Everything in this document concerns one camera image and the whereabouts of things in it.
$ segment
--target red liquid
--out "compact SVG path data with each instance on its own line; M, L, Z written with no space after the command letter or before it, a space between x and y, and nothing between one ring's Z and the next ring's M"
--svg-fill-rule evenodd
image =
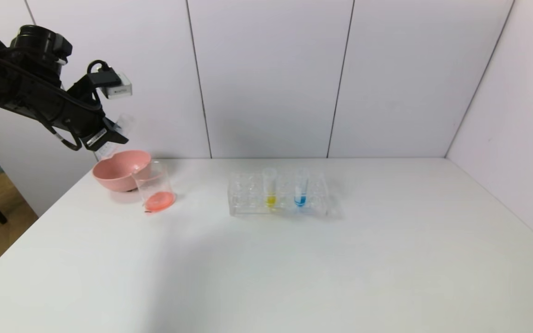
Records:
M175 196L170 192L157 192L149 197L145 202L145 209L148 211L160 211L166 209L174 203Z

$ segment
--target yellow liquid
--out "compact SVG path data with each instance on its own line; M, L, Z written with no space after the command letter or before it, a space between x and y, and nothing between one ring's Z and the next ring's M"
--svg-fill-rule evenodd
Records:
M267 196L265 203L267 207L275 207L275 203L277 202L276 196Z

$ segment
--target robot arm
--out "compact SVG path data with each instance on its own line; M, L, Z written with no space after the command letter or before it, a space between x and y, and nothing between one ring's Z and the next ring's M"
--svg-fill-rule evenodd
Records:
M0 108L37 120L72 150L98 150L106 142L127 143L106 118L97 88L108 99L131 95L131 85L104 61L94 61L69 90L61 89L61 67L71 44L60 34L24 25L6 47L0 41ZM97 72L93 66L101 65ZM67 130L74 142L55 131Z

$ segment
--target pink bowl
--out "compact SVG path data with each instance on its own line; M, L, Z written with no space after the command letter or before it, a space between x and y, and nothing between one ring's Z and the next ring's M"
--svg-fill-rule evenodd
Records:
M149 153L142 150L126 150L111 158L100 160L94 165L93 177L108 190L127 192L137 188L131 173L142 169L152 160Z

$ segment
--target blue liquid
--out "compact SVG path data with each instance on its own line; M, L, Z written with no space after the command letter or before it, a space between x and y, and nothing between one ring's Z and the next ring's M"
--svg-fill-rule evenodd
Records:
M305 205L305 195L300 197L295 197L294 201L298 207L303 207Z

